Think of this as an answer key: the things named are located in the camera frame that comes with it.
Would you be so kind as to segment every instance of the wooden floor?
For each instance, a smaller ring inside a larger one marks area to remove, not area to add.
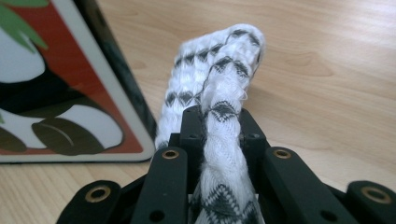
[[[395,1],[99,0],[158,118],[178,46],[250,23],[267,41],[244,106],[272,146],[295,150],[345,190],[371,180],[396,190]],[[0,223],[54,223],[98,179],[126,185],[142,164],[0,166]]]

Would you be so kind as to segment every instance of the checkered pattern rope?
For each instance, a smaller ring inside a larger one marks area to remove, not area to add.
[[[262,223],[239,146],[238,117],[264,44],[257,28],[238,24],[180,47],[155,144],[166,147],[170,134],[180,132],[184,109],[200,106],[205,161],[191,199],[190,223]]]

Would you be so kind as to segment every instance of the black plastic part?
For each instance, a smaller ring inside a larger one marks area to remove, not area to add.
[[[187,223],[187,153],[178,147],[154,155],[131,223]]]
[[[274,223],[358,223],[292,150],[267,148],[262,173],[286,214]]]
[[[99,180],[80,189],[61,213],[58,224],[118,223],[121,209],[118,201],[120,185],[112,181]]]
[[[179,145],[189,155],[189,181],[187,192],[193,194],[201,175],[201,165],[204,161],[203,124],[199,107],[192,106],[184,110],[183,122],[180,128]]]
[[[347,193],[323,184],[293,151],[270,147],[253,117],[242,110],[240,145],[249,177],[259,194],[266,224],[396,223],[396,194],[369,181],[349,185]],[[203,124],[198,106],[183,114],[180,133],[154,155],[148,174],[120,189],[111,181],[82,188],[62,212],[58,223],[187,223],[187,195],[195,189],[203,161]],[[89,203],[103,196],[105,200]]]
[[[396,194],[382,185],[352,182],[346,191],[345,205],[359,223],[396,223]]]

